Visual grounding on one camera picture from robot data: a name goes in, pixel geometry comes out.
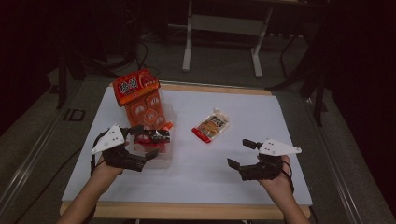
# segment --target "orange snack box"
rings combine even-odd
[[[131,126],[161,129],[166,123],[161,105],[159,80],[148,69],[132,72],[113,81],[119,106],[124,106]]]

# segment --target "white paper sheet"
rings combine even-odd
[[[291,144],[275,96],[162,90],[162,101],[172,105],[177,117],[171,166],[144,169],[142,173],[125,170],[100,201],[274,204],[257,181],[242,181],[238,172],[228,166],[227,158],[241,165],[257,162],[258,151],[243,147],[244,138],[255,142],[273,138]],[[230,127],[206,144],[191,128],[211,114],[214,107],[229,115]],[[112,88],[107,88],[64,192],[64,202],[72,201],[89,179],[93,141],[114,123],[129,127],[124,109],[117,105]],[[290,165],[297,203],[312,204],[295,155],[290,155]]]

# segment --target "snack bag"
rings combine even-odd
[[[192,128],[192,132],[197,135],[203,142],[210,143],[219,134],[224,132],[230,125],[227,114],[221,112],[218,108],[213,110],[213,114],[208,116],[198,126]]]
[[[161,129],[166,123],[160,94],[160,81],[148,69],[132,72],[113,81],[119,106],[125,108],[131,126]]]

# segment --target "dark floor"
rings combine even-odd
[[[194,39],[191,70],[183,73],[183,29],[175,30],[176,33],[181,35],[172,35],[167,42],[153,41],[157,39],[155,35],[147,35],[142,39],[148,47],[145,65],[160,81],[263,89],[285,79],[278,56],[287,40],[279,36],[269,36],[264,40],[260,54],[264,78],[257,79],[253,75],[249,48],[227,43],[217,45],[211,42],[209,45],[202,38]],[[298,39],[290,48],[285,56],[288,71],[299,62],[305,49],[306,44],[302,39]],[[140,46],[138,54],[143,58],[145,53],[145,48]],[[131,64],[118,69],[117,73],[126,74],[135,69],[135,64]],[[59,217],[63,191],[77,156],[72,157],[59,174],[57,169],[84,143],[104,90],[112,80],[91,72],[91,69],[87,71],[89,74],[84,81],[69,77],[68,101],[62,109],[55,109],[58,103],[56,94],[45,93],[1,136],[0,146],[4,153],[0,159],[2,192],[7,193],[8,183],[29,153],[40,150],[36,154],[36,163],[32,164],[26,178],[22,178],[24,187],[14,192],[14,197],[10,198],[5,209],[3,205],[6,203],[2,198],[1,218],[4,223],[11,223],[20,216],[23,217],[19,223],[54,223]],[[57,70],[49,74],[55,83],[56,74]],[[331,93],[326,91],[324,103],[328,112],[322,113],[323,127],[319,128],[312,119],[312,105],[298,94],[300,86],[301,83],[297,83],[283,91],[274,92],[274,95],[281,104],[293,144],[302,146],[306,152],[299,157],[299,161],[318,222],[395,223]],[[67,121],[64,119],[67,109],[84,110],[86,116],[81,122]],[[35,201],[49,182],[41,197]],[[124,221],[95,218],[92,223]],[[254,223],[277,224],[283,221],[255,220]]]

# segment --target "white stand leg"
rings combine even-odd
[[[272,11],[273,8],[270,7],[268,9],[267,17],[265,18],[265,21],[262,23],[262,30],[260,31],[259,40],[257,41],[256,47],[254,49],[251,49],[251,59],[253,61],[254,73],[256,75],[256,78],[262,78],[262,66],[260,65],[259,52],[260,52],[260,48],[262,47],[262,41],[264,40],[265,32],[267,31],[268,28],[268,23],[271,19]]]
[[[192,1],[189,1],[189,17],[187,18],[187,43],[186,49],[184,50],[183,59],[183,72],[190,71],[190,60],[191,60],[191,16],[192,16]]]

